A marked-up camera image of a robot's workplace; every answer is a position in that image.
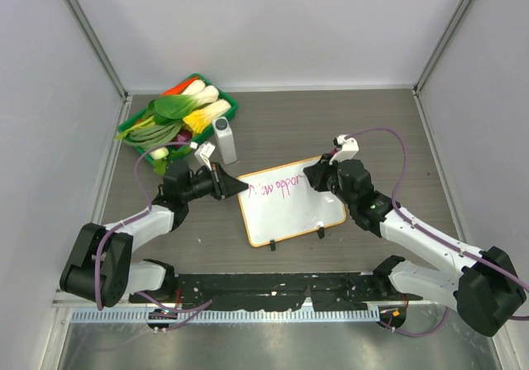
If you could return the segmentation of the yellow framed whiteboard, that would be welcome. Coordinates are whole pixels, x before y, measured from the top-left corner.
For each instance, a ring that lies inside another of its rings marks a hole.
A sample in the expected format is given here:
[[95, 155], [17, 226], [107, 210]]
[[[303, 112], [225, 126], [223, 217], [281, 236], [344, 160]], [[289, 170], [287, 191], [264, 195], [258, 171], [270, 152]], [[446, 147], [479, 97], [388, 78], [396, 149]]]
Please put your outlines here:
[[241, 175], [248, 189], [238, 194], [251, 246], [316, 232], [346, 220], [346, 208], [333, 194], [314, 191], [303, 169], [317, 157]]

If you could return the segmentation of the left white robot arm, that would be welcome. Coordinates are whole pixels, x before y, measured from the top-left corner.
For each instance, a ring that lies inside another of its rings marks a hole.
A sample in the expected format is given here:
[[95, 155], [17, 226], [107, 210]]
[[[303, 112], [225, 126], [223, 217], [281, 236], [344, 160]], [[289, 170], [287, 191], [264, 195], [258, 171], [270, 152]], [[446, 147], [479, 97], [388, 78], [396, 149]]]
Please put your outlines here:
[[60, 289], [96, 303], [99, 309], [115, 306], [125, 295], [170, 301], [178, 285], [174, 266], [153, 259], [134, 263], [132, 254], [180, 227], [191, 201], [206, 196], [220, 201], [248, 187], [218, 163], [197, 171], [182, 159], [170, 163], [145, 210], [124, 221], [88, 223], [80, 229], [60, 276]]

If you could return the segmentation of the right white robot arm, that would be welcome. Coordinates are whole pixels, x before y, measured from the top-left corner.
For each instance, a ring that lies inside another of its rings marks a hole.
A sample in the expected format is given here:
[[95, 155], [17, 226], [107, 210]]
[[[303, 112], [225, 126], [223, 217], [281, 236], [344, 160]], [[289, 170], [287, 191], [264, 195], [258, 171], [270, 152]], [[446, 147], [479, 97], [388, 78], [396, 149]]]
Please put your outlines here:
[[419, 267], [398, 256], [380, 264], [374, 292], [384, 300], [399, 293], [435, 301], [458, 313], [474, 331], [494, 336], [515, 319], [527, 300], [508, 254], [498, 247], [483, 250], [421, 223], [405, 207], [374, 188], [358, 159], [341, 162], [324, 154], [303, 170], [316, 192], [335, 195], [353, 221], [379, 238], [412, 251], [428, 262]]

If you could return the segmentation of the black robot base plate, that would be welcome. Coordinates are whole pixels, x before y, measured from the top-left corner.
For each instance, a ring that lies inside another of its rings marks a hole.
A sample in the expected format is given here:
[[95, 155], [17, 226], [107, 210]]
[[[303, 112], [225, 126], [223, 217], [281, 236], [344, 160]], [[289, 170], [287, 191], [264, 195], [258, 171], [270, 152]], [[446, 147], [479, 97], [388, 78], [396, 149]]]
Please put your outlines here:
[[206, 301], [210, 311], [298, 311], [309, 299], [315, 311], [363, 310], [369, 302], [418, 301], [390, 286], [386, 277], [361, 273], [180, 274], [161, 293], [149, 295], [183, 308]]

